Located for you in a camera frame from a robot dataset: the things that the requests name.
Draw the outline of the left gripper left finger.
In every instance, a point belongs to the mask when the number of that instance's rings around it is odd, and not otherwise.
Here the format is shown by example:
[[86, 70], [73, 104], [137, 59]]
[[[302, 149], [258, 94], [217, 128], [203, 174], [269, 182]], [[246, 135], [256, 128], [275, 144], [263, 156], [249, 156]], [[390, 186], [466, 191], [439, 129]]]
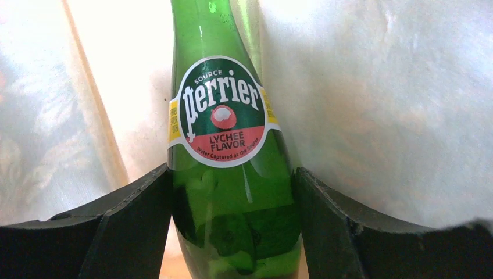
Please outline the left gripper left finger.
[[46, 221], [1, 227], [2, 278], [158, 278], [171, 216], [166, 165]]

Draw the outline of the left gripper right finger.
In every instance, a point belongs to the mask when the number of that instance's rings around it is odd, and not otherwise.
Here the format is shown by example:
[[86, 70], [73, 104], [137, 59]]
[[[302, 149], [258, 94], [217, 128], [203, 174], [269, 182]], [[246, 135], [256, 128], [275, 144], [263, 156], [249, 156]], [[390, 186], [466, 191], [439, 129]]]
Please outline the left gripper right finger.
[[380, 213], [299, 168], [311, 278], [491, 278], [492, 221], [429, 228]]

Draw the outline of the green bottle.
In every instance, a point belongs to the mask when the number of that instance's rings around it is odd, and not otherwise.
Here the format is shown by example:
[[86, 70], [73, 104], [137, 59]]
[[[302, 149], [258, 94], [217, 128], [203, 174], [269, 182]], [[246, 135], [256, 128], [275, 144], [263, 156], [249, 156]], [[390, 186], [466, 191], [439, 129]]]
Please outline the green bottle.
[[293, 170], [229, 1], [173, 1], [167, 164], [192, 278], [296, 278]]

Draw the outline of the beige canvas tote bag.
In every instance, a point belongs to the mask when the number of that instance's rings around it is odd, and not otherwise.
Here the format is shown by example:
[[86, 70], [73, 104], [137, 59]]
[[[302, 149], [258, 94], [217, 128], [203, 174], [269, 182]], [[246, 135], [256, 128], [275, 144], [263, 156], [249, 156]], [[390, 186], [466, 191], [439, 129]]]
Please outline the beige canvas tote bag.
[[[172, 2], [1, 2], [1, 227], [170, 173]], [[293, 170], [299, 264], [299, 168], [423, 227], [492, 221], [491, 1], [229, 3]]]

